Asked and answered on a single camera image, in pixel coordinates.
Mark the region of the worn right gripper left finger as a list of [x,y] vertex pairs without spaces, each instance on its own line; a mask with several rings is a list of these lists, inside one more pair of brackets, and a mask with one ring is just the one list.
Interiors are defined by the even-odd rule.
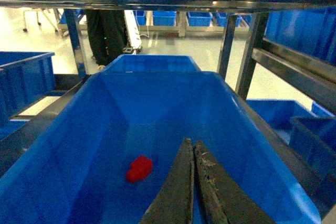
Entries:
[[192,141],[185,138],[160,191],[140,223],[193,222],[194,165]]

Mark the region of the worn right gripper right finger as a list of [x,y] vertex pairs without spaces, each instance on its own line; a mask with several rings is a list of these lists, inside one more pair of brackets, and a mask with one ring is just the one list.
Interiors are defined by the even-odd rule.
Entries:
[[196,189],[204,223],[275,223],[201,141],[194,146]]

